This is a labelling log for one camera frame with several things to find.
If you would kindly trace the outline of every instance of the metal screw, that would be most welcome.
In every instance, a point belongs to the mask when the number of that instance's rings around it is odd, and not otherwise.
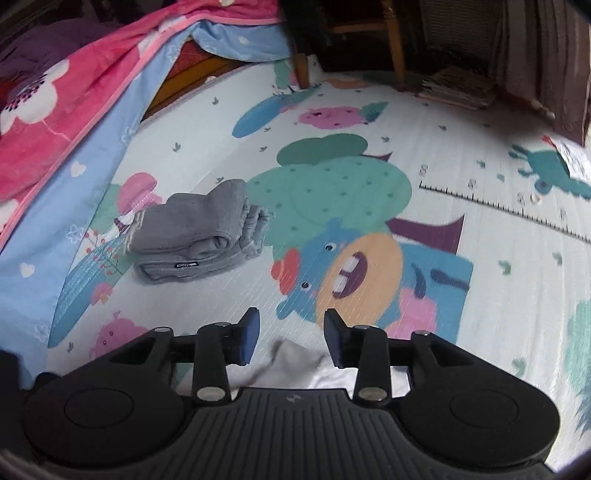
[[[366,401],[382,401],[385,400],[388,393],[379,387],[365,387],[359,390],[359,398]]]
[[[203,387],[197,390],[197,398],[203,401],[219,401],[226,396],[220,387]]]

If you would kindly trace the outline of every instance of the brown curtain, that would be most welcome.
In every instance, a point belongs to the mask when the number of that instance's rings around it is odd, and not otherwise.
[[[554,130],[584,144],[591,78],[586,20],[565,0],[504,0],[491,76],[554,112]]]

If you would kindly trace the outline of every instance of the folded gray cloth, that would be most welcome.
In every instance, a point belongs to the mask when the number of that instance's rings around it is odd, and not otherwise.
[[[141,254],[134,264],[135,271],[146,281],[164,283],[193,281],[232,270],[261,254],[270,218],[271,215],[265,208],[251,205],[242,235],[232,248],[205,260],[172,252]]]
[[[209,260],[236,245],[248,211],[244,180],[224,181],[207,195],[175,193],[137,214],[127,249]]]

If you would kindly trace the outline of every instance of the clothing label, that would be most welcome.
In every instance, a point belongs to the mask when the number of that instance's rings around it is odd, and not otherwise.
[[[175,264],[174,268],[186,268],[186,267],[196,267],[199,264],[197,262],[182,262]]]

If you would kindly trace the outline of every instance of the cartoon play mat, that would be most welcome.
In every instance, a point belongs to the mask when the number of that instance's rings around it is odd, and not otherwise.
[[[83,239],[47,368],[255,306],[260,340],[252,365],[230,371],[237,385],[278,338],[324,351],[334,307],[391,337],[430,330],[545,391],[561,466],[591,445],[591,187],[570,180],[549,132],[506,105],[471,112],[362,77],[298,91],[286,62],[209,83],[140,126],[90,228],[72,226]],[[224,179],[246,180],[274,214],[262,256],[207,280],[143,283],[124,251],[134,213]]]

